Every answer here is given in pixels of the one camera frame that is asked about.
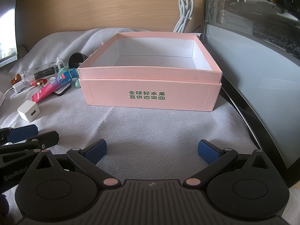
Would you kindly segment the glass panel computer case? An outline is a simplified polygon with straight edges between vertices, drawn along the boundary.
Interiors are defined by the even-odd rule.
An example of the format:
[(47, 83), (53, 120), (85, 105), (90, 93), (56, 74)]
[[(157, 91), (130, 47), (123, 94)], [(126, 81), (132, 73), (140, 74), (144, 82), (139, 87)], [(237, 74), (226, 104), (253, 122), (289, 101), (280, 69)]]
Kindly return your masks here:
[(205, 0), (204, 40), (285, 167), (299, 159), (299, 0)]

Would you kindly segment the black funnel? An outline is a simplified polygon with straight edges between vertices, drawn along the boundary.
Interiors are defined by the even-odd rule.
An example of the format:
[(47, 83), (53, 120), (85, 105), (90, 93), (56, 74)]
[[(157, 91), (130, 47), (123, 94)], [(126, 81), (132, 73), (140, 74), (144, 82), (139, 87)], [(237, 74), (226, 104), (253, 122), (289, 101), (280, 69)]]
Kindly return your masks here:
[(68, 61), (68, 66), (70, 69), (75, 68), (77, 69), (86, 59), (88, 56), (82, 53), (74, 53), (70, 56)]

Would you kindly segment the teal plastic funnel tool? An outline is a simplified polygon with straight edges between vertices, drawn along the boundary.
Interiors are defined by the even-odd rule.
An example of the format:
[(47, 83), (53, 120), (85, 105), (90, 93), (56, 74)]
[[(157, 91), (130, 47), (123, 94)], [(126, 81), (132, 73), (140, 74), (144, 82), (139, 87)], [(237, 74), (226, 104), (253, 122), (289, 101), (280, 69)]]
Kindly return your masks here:
[(79, 83), (79, 74), (78, 74), (78, 70), (77, 69), (63, 67), (63, 68), (60, 69), (58, 75), (60, 76), (64, 72), (69, 72), (70, 75), (72, 76), (72, 78), (75, 79), (75, 87), (76, 88), (80, 88), (81, 87), (80, 83)]

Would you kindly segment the pink blue tube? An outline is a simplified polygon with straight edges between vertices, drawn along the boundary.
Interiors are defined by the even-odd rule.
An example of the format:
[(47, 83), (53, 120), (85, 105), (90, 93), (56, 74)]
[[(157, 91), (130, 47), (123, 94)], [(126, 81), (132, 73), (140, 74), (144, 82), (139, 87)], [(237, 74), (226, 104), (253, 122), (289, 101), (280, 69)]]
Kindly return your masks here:
[(31, 100), (35, 103), (40, 102), (47, 96), (52, 94), (54, 91), (62, 88), (66, 84), (72, 81), (72, 76), (70, 72), (64, 72), (60, 76), (53, 79), (50, 83), (41, 88), (37, 93), (31, 96)]

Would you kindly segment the red connector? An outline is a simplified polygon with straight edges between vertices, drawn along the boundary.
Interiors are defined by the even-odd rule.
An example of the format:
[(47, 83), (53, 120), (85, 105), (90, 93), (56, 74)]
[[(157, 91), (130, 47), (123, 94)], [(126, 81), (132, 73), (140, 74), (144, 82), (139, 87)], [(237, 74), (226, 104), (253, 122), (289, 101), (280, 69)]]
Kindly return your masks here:
[(47, 79), (39, 79), (37, 81), (31, 82), (31, 86), (43, 86), (47, 83)]

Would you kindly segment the black device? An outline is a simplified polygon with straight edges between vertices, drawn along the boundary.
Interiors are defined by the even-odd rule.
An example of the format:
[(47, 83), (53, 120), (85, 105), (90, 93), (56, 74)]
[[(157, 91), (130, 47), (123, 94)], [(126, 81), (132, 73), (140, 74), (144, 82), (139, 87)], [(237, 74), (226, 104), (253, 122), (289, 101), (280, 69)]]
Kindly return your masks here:
[(40, 79), (46, 79), (49, 76), (53, 76), (57, 74), (60, 69), (67, 67), (68, 65), (65, 62), (57, 58), (56, 61), (32, 67), (28, 70), (21, 71), (19, 74), (24, 82), (32, 83)]

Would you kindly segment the grey cloth table cover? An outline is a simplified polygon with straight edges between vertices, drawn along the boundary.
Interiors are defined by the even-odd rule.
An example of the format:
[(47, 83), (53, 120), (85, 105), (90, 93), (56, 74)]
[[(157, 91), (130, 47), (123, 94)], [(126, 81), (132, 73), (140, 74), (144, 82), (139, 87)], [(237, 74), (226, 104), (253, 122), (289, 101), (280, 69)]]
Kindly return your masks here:
[[(288, 184), (277, 162), (250, 138), (233, 141), (246, 127), (230, 104), (217, 97), (212, 111), (90, 105), (82, 88), (53, 93), (37, 103), (40, 114), (26, 122), (18, 107), (43, 87), (8, 97), (1, 128), (36, 125), (56, 131), (56, 145), (40, 151), (15, 188), (21, 224), (285, 224)], [(104, 139), (106, 155), (96, 164), (120, 181), (99, 188), (75, 171), (67, 151)], [(238, 156), (200, 188), (184, 181), (208, 164), (198, 155), (205, 139)]]

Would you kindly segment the curved monitor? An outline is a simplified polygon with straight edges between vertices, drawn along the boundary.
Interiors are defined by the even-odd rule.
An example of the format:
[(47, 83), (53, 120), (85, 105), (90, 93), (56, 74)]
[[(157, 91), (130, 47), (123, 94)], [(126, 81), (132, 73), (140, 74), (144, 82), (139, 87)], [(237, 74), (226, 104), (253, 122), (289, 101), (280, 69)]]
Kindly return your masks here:
[(16, 0), (1, 0), (1, 67), (18, 59), (15, 20)]

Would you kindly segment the pink cardboard box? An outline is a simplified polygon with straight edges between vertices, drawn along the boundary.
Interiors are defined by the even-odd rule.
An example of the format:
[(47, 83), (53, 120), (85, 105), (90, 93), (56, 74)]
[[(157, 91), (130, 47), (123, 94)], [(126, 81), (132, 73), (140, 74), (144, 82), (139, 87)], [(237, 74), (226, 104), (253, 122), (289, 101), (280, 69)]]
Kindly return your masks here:
[(78, 68), (90, 105), (212, 111), (222, 71), (195, 34), (118, 33)]

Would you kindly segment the white USB charger cube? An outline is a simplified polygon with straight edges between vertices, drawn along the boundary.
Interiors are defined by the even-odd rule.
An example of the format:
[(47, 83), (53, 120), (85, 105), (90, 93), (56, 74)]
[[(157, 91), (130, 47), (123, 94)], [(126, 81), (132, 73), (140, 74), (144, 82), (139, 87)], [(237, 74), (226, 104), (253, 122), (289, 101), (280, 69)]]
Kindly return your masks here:
[(26, 122), (32, 122), (40, 114), (37, 103), (32, 100), (26, 100), (18, 107), (17, 111), (20, 117)]

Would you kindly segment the white adapter with cable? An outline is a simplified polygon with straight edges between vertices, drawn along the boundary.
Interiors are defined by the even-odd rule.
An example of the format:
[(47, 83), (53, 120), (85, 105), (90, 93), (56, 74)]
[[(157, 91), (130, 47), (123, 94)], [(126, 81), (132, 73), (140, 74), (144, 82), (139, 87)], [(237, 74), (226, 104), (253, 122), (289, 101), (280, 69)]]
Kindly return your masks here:
[(9, 91), (11, 91), (11, 90), (13, 90), (15, 93), (20, 93), (24, 88), (26, 88), (26, 86), (25, 85), (13, 85), (10, 89), (8, 89), (5, 93), (4, 93), (4, 95), (6, 95)]

